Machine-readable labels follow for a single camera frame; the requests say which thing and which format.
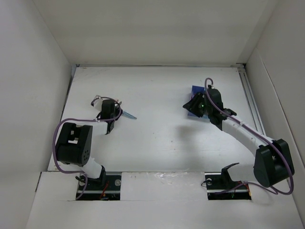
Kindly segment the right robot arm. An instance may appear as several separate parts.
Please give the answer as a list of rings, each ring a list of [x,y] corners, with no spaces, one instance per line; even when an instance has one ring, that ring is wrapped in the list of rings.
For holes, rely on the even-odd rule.
[[[220,92],[208,86],[204,92],[196,93],[183,108],[197,117],[208,116],[210,123],[231,135],[254,155],[254,177],[263,187],[289,179],[294,188],[295,173],[288,143],[274,140],[249,127],[237,113],[223,106]]]

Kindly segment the dark blue container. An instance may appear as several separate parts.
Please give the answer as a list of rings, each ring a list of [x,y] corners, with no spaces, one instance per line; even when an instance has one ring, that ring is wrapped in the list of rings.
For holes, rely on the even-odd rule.
[[[191,91],[191,99],[193,99],[193,97],[195,96],[196,93],[204,93],[205,92],[205,88],[203,86],[196,86],[193,85],[192,86],[192,91]],[[193,116],[196,117],[194,114],[192,114],[191,112],[188,112],[187,114],[188,116]],[[206,115],[203,115],[203,117],[201,117],[201,119],[207,119],[208,117]]]

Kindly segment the aluminium side rail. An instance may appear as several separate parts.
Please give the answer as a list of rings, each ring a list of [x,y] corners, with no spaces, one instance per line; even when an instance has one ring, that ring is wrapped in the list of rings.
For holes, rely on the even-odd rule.
[[[251,112],[251,115],[252,115],[252,119],[254,121],[255,129],[259,133],[261,133],[263,135],[266,135],[264,125],[263,125],[262,119],[260,117],[258,107],[257,107],[256,102],[255,102],[254,94],[252,92],[250,82],[249,82],[247,74],[246,74],[245,65],[244,64],[238,64],[236,66],[236,68],[237,68],[237,71],[238,71],[239,76],[240,76],[240,80],[241,80],[241,83],[242,83],[242,86],[243,86],[243,89],[244,89],[244,93],[245,93],[245,96],[246,96],[246,99],[247,99],[247,103],[248,103],[248,106],[249,106],[249,109],[250,109],[250,112]]]

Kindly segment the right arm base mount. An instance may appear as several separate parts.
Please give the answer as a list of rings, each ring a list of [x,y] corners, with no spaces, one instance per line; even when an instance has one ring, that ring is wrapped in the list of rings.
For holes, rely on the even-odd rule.
[[[242,181],[233,181],[228,169],[238,165],[233,163],[220,172],[205,172],[201,186],[206,188],[208,200],[252,200],[250,188]]]

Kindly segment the blue utility knife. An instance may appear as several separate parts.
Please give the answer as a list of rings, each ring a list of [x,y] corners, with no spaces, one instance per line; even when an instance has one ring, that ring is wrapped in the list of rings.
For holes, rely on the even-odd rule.
[[[133,120],[137,119],[137,117],[133,116],[132,114],[130,114],[130,113],[126,112],[126,111],[123,111],[122,115],[127,117],[127,118],[133,119]]]

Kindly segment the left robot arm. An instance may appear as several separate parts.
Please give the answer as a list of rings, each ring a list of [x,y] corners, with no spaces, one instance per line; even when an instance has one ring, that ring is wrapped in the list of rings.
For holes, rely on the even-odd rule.
[[[53,135],[52,153],[57,169],[66,174],[82,173],[95,189],[106,185],[105,168],[91,157],[93,124],[100,127],[101,135],[108,135],[114,123],[122,115],[121,103],[109,97],[100,101],[100,111],[94,119],[67,118],[56,127]]]

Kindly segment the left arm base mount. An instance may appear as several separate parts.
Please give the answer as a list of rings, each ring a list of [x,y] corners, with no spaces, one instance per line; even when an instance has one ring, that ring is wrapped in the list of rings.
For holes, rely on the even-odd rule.
[[[118,201],[121,197],[122,173],[106,172],[102,184],[88,179],[86,188],[85,177],[75,177],[78,181],[76,199],[81,201]]]

